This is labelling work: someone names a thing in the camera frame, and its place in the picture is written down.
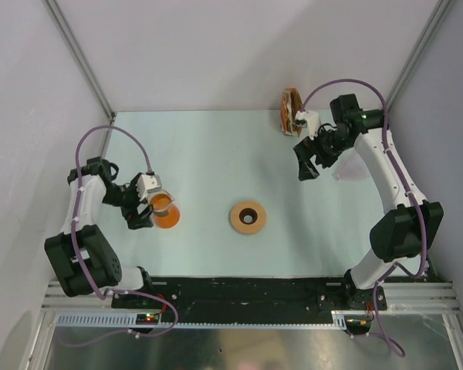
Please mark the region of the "glass flask with orange liquid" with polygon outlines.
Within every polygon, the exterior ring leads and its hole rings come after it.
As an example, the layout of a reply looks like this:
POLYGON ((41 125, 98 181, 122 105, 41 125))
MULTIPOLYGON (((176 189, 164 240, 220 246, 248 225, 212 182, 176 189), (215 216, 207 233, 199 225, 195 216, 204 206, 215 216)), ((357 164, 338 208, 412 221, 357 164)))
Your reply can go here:
POLYGON ((169 229, 177 225, 181 213, 170 193, 166 190, 150 193, 149 204, 153 207, 151 220, 157 227, 169 229))

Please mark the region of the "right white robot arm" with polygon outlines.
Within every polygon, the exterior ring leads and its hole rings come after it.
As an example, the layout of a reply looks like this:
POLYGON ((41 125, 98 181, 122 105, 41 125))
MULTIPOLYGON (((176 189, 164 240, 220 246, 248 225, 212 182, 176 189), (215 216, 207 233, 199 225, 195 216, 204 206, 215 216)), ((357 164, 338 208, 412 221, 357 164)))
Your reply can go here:
POLYGON ((319 168, 330 168, 343 152, 354 150, 373 179, 384 215, 370 230, 370 250, 345 273, 334 302, 327 304, 328 294, 321 293, 319 307, 363 310, 374 299, 380 308, 383 302, 374 285, 414 257, 421 259, 417 272, 423 272, 444 210, 440 203, 428 201, 409 176, 383 110, 360 108, 354 94, 334 99, 330 110, 332 125, 323 124, 315 111, 301 109, 294 115, 294 123, 309 132, 293 149, 299 180, 316 179, 319 168))

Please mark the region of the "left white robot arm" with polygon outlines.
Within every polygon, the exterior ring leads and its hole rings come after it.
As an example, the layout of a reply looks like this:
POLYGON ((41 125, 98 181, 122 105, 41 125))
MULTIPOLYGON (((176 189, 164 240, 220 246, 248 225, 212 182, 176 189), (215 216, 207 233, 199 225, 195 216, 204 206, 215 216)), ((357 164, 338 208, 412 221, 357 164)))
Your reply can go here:
POLYGON ((154 225, 150 197, 162 189, 158 175, 138 173, 129 183, 115 183, 119 167, 98 156, 80 170, 71 170, 67 182, 71 191, 65 223, 56 236, 46 239, 44 248, 63 292, 69 297, 114 288, 129 291, 129 299, 140 308, 156 297, 149 274, 143 267, 121 264, 99 226, 100 208, 118 207, 131 230, 154 225))

